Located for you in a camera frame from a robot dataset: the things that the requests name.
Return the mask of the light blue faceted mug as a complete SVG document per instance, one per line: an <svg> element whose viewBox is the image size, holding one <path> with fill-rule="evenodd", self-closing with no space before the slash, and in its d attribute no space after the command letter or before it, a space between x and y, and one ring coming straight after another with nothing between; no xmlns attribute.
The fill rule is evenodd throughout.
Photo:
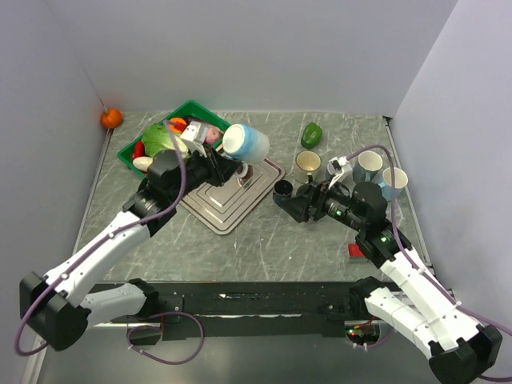
<svg viewBox="0 0 512 384"><path fill-rule="evenodd" d="M399 196L400 193L407 187L408 175L400 168L393 168L394 172L391 172L390 167L385 168L378 181L378 185L381 188L382 196L388 202L392 200L392 186L394 186L395 196Z"/></svg>

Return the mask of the cream mug black handle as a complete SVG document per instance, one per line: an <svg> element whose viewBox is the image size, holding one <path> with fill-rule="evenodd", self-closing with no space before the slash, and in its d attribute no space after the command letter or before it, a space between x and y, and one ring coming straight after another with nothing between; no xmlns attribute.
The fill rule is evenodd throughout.
<svg viewBox="0 0 512 384"><path fill-rule="evenodd" d="M311 150L299 152L294 160L294 179L301 184L313 182L320 171L321 165L322 160L316 152Z"/></svg>

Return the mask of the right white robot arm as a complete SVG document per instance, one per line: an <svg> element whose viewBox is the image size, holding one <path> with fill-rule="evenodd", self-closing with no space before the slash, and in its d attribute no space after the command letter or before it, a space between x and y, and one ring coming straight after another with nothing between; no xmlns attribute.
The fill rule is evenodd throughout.
<svg viewBox="0 0 512 384"><path fill-rule="evenodd" d="M296 222L328 216L356 231L364 257L390 278L409 299L404 303L376 278L350 289L350 310L357 318L375 316L393 327L427 358L441 383L471 383L497 359L502 334L464 313L426 268L410 241L394 231L379 186L360 182L352 190L327 183L301 186L278 206Z"/></svg>

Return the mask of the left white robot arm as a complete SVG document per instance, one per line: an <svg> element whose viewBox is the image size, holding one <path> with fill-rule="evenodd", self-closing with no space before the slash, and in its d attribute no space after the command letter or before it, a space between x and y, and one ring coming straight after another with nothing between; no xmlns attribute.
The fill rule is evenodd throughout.
<svg viewBox="0 0 512 384"><path fill-rule="evenodd" d="M163 150L154 156L137 192L96 238L61 265L39 276L28 273L19 283L19 313L44 340L62 351L92 326L98 310L84 300L104 273L132 248L153 237L176 214L189 192L206 183L223 186L241 167L239 160L207 148L183 159Z"/></svg>

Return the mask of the light blue white-bottom mug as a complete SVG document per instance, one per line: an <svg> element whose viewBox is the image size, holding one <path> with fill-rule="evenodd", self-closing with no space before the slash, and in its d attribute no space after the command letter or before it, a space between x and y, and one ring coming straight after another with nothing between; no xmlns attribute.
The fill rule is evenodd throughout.
<svg viewBox="0 0 512 384"><path fill-rule="evenodd" d="M233 124L222 136L222 148L231 158L256 165L268 155L270 141L264 133L255 128Z"/></svg>

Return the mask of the grey blue faceted mug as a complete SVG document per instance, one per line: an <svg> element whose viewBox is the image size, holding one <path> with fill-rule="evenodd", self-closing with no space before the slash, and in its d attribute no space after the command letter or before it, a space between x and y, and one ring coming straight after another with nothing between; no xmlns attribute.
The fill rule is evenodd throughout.
<svg viewBox="0 0 512 384"><path fill-rule="evenodd" d="M330 182L341 171L342 167L337 160L329 161L326 166L326 180Z"/></svg>

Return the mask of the dark blue mug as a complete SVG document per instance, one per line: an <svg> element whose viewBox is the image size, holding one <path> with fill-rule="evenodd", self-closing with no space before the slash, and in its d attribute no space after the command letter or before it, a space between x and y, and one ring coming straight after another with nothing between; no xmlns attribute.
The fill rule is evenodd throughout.
<svg viewBox="0 0 512 384"><path fill-rule="evenodd" d="M274 184L273 200L279 204L283 200L291 198L294 187L293 184L285 179L279 180Z"/></svg>

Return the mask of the white mug blue text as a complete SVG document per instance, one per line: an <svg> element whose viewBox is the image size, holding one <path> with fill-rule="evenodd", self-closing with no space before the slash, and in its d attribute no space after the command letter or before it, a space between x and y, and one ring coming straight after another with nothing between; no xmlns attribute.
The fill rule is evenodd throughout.
<svg viewBox="0 0 512 384"><path fill-rule="evenodd" d="M383 166L382 157L372 150L361 152L354 164L352 177L354 183L371 182Z"/></svg>

